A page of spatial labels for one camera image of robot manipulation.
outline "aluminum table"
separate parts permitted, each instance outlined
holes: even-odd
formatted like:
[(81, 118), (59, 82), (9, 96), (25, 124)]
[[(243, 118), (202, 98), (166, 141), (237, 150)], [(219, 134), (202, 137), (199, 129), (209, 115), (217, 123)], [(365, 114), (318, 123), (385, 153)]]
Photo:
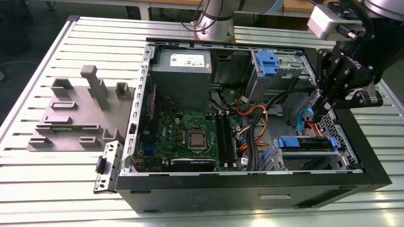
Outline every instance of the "aluminum table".
[[(237, 27), (239, 43), (333, 48), (311, 32)], [(404, 109), (385, 82), (385, 106), (353, 110), (393, 185), (318, 209), (138, 214), (119, 194), (94, 194), (101, 152), (26, 150), (55, 78), (87, 85), (85, 64), (109, 85), (139, 83), (147, 37), (191, 39), (179, 23), (82, 17), (69, 21), (0, 128), (0, 223), (67, 226), (404, 226)]]

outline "motherboard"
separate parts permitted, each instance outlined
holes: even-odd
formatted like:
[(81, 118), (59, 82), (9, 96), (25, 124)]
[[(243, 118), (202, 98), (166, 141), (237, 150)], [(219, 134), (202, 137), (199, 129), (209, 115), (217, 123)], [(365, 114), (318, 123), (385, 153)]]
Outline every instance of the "motherboard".
[(155, 142), (142, 144), (137, 169), (142, 172), (170, 172), (167, 163), (203, 162), (190, 168), (211, 165), (218, 172), (241, 171), (238, 146), (234, 140), (241, 129), (241, 116), (209, 112), (161, 112)]

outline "floor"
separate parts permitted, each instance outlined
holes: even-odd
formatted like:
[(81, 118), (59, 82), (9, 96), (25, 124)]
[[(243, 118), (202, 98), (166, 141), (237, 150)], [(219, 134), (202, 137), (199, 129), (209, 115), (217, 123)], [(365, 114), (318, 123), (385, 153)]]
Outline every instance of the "floor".
[[(58, 9), (51, 12), (43, 1), (31, 1), (30, 11), (35, 23), (26, 26), (25, 30), (30, 36), (33, 49), (19, 56), (0, 52), (0, 71), (7, 76), (7, 80), (0, 83), (0, 123), (7, 117), (70, 15), (127, 19), (130, 14), (133, 19), (141, 19), (138, 9), (127, 9), (125, 6), (57, 3), (57, 8)], [(170, 11), (166, 9), (166, 11), (159, 11), (158, 9), (153, 9), (153, 20), (179, 22), (191, 21), (193, 17), (194, 11), (191, 10), (174, 9)], [(255, 15), (237, 15), (235, 24), (238, 26), (258, 26)], [(399, 61), (397, 65), (390, 68), (385, 76), (402, 102), (404, 101), (403, 69), (404, 60)]]

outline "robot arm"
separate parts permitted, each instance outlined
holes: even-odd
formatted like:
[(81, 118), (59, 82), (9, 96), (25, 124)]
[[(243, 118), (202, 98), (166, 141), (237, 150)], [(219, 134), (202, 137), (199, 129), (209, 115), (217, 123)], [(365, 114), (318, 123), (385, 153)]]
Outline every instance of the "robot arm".
[(404, 52), (404, 1), (342, 0), (318, 5), (309, 26), (321, 39), (338, 41), (333, 51), (318, 52), (321, 98), (313, 107), (314, 121), (330, 109), (382, 106), (375, 84)]
[(277, 11), (285, 0), (202, 0), (202, 17), (187, 27), (187, 30), (195, 32), (195, 38), (199, 40), (233, 42), (235, 40), (235, 11), (250, 13), (266, 13)]

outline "power supply label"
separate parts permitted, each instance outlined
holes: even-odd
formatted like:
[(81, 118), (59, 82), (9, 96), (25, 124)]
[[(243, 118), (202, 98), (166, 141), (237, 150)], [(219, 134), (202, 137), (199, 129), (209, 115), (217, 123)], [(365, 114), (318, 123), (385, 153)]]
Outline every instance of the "power supply label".
[(171, 55), (170, 66), (178, 67), (205, 67), (203, 55), (174, 54)]

